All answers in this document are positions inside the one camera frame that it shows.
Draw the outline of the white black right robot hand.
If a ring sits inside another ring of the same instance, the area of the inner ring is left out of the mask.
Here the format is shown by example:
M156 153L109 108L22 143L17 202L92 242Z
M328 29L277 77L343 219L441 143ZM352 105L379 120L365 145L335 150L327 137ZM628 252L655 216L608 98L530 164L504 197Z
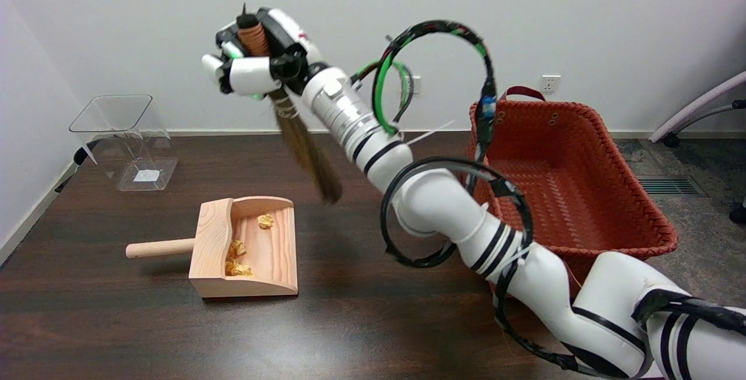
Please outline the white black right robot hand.
M251 24L263 27L267 53L253 54L240 42L240 31ZM253 96L283 89L300 96L314 74L312 67L324 61L300 24L279 8L243 11L216 32L214 43L219 54L205 54L202 67L224 94Z

